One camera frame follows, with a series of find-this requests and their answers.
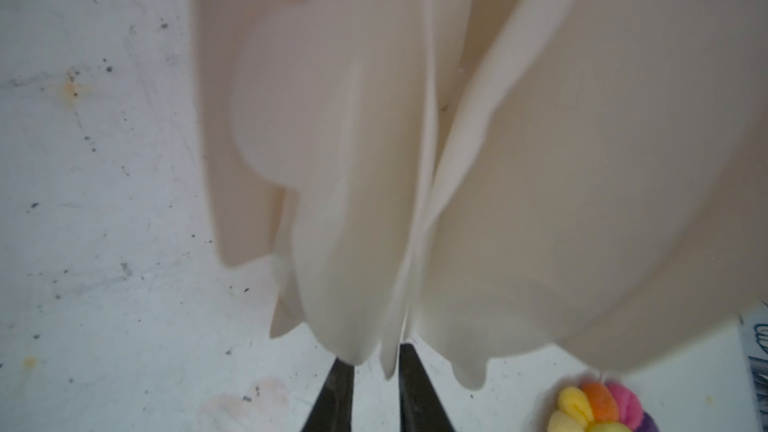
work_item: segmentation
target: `cream paper panel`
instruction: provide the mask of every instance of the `cream paper panel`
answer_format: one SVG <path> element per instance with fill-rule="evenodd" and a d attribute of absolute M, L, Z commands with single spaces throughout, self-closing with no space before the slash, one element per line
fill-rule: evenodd
<path fill-rule="evenodd" d="M 240 58 L 235 142 L 259 174 L 296 190 L 290 248 L 303 318 L 351 364 L 379 341 L 405 249 L 423 71 L 418 0 L 284 6 Z"/>
<path fill-rule="evenodd" d="M 404 302 L 412 313 L 416 312 L 418 290 L 421 287 L 424 264 L 428 254 L 427 246 L 432 244 L 432 230 L 448 197 L 456 189 L 466 170 L 472 164 L 482 144 L 482 135 L 496 105 L 522 76 L 536 55 L 544 48 L 560 23 L 568 14 L 575 0 L 523 0 L 508 24 L 475 71 L 463 97 L 458 104 L 456 118 L 448 135 L 446 148 L 442 152 L 435 181 L 429 190 L 428 180 L 436 154 L 437 109 L 432 87 L 432 5 L 424 3 L 425 34 L 427 43 L 427 96 L 424 105 L 424 127 L 422 129 L 421 163 L 417 184 L 417 202 L 414 207 L 408 246 L 400 264 L 395 290 L 386 318 L 385 335 L 382 339 L 382 366 L 385 375 L 394 372 L 396 346 L 399 331 L 405 318 Z"/>
<path fill-rule="evenodd" d="M 765 109 L 766 5 L 577 2 L 438 222 L 417 332 L 465 385 L 662 263 Z"/>
<path fill-rule="evenodd" d="M 453 95 L 458 77 L 458 64 L 472 8 L 472 0 L 429 0 L 432 9 L 432 34 L 435 41 L 435 74 L 438 107 L 445 106 Z"/>
<path fill-rule="evenodd" d="M 299 295 L 299 285 L 296 280 L 296 267 L 293 264 L 293 246 L 290 238 L 293 223 L 296 220 L 298 202 L 299 195 L 296 194 L 296 191 L 286 190 L 280 226 L 277 229 L 277 234 L 275 234 L 272 249 L 272 271 L 280 295 L 277 298 L 270 326 L 271 338 L 287 334 L 305 320 L 301 296 Z"/>
<path fill-rule="evenodd" d="M 194 0 L 200 128 L 216 248 L 237 266 L 268 254 L 280 220 L 281 190 L 248 167 L 230 133 L 234 64 L 255 22 L 292 0 Z"/>
<path fill-rule="evenodd" d="M 763 113 L 664 263 L 562 347 L 604 370 L 629 370 L 768 297 L 767 157 Z"/>
<path fill-rule="evenodd" d="M 402 328 L 408 312 L 408 301 L 414 299 L 413 276 L 419 273 L 420 265 L 417 254 L 423 250 L 421 244 L 425 207 L 432 189 L 432 175 L 435 171 L 435 158 L 438 134 L 437 78 L 436 78 L 436 34 L 435 0 L 420 0 L 422 11 L 422 30 L 425 44 L 425 92 L 422 106 L 422 132 L 418 151 L 418 177 L 416 178 L 416 198 L 413 205 L 411 224 L 408 227 L 408 243 L 398 267 L 392 296 L 387 305 L 384 327 L 381 336 L 381 364 L 384 375 L 390 378 L 395 373 L 399 344 L 402 340 Z M 458 69 L 458 54 L 454 55 Z"/>

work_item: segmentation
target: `pink pom-pom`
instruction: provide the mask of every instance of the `pink pom-pom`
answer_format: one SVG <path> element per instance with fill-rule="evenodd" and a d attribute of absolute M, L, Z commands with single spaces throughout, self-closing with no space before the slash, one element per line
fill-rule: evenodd
<path fill-rule="evenodd" d="M 619 407 L 619 421 L 632 430 L 637 430 L 643 422 L 643 406 L 640 405 L 640 399 L 621 384 L 609 382 L 605 385 L 614 396 L 616 405 Z"/>

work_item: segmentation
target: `white surface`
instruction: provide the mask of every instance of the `white surface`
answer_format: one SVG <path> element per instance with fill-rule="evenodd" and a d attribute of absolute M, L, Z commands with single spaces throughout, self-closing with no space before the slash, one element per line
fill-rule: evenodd
<path fill-rule="evenodd" d="M 209 242 L 187 7 L 0 0 L 0 430 L 298 430 L 330 367 L 304 327 L 266 338 L 267 261 Z M 420 351 L 458 430 L 542 430 L 584 371 L 551 346 L 470 392 Z M 626 382 L 665 432 L 757 430 L 734 324 Z M 354 397 L 355 430 L 398 430 L 375 362 Z"/>

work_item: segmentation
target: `colorful pom-pom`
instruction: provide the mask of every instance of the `colorful pom-pom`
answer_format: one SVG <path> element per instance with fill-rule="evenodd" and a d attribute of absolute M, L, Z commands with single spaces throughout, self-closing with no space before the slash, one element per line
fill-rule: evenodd
<path fill-rule="evenodd" d="M 619 408 L 614 396 L 600 382 L 588 382 L 581 386 L 592 407 L 595 422 L 619 422 Z"/>
<path fill-rule="evenodd" d="M 643 422 L 635 432 L 659 432 L 659 427 L 654 422 L 654 419 L 648 413 L 645 413 L 643 415 Z"/>
<path fill-rule="evenodd" d="M 619 408 L 619 421 L 631 430 L 637 430 L 643 422 L 644 414 L 638 396 L 632 390 L 616 382 L 608 382 L 605 387 L 616 400 L 616 405 Z"/>
<path fill-rule="evenodd" d="M 594 422 L 587 395 L 576 387 L 566 387 L 560 391 L 558 407 L 581 427 L 587 427 L 590 422 Z"/>
<path fill-rule="evenodd" d="M 601 422 L 587 427 L 587 432 L 632 432 L 629 427 L 621 422 Z"/>
<path fill-rule="evenodd" d="M 570 418 L 565 412 L 556 410 L 549 418 L 547 432 L 584 432 L 580 423 Z"/>

